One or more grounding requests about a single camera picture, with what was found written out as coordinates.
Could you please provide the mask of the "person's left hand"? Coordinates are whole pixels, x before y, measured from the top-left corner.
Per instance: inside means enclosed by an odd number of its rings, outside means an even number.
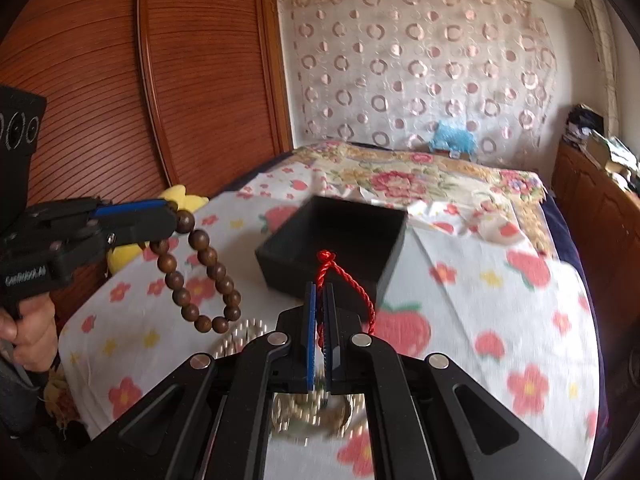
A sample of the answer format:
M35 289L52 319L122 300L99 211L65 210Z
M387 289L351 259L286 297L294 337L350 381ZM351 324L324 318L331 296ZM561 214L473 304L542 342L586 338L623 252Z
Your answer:
M58 354L54 303L43 294L21 301L18 310L19 320L1 310L1 340L10 347L3 356L28 372L44 373Z

